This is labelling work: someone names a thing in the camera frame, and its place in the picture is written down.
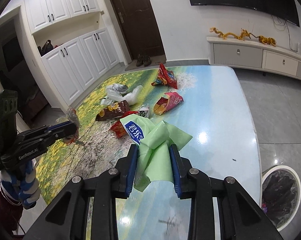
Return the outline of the left blue white gloved hand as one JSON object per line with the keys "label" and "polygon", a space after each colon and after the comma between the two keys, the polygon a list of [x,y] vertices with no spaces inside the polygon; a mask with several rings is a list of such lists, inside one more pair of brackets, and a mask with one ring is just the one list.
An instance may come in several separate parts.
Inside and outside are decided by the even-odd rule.
{"label": "left blue white gloved hand", "polygon": [[36,205],[40,197],[35,161],[28,161],[18,168],[18,171],[22,172],[20,178],[6,170],[0,171],[0,192],[10,204],[23,206],[28,210]]}

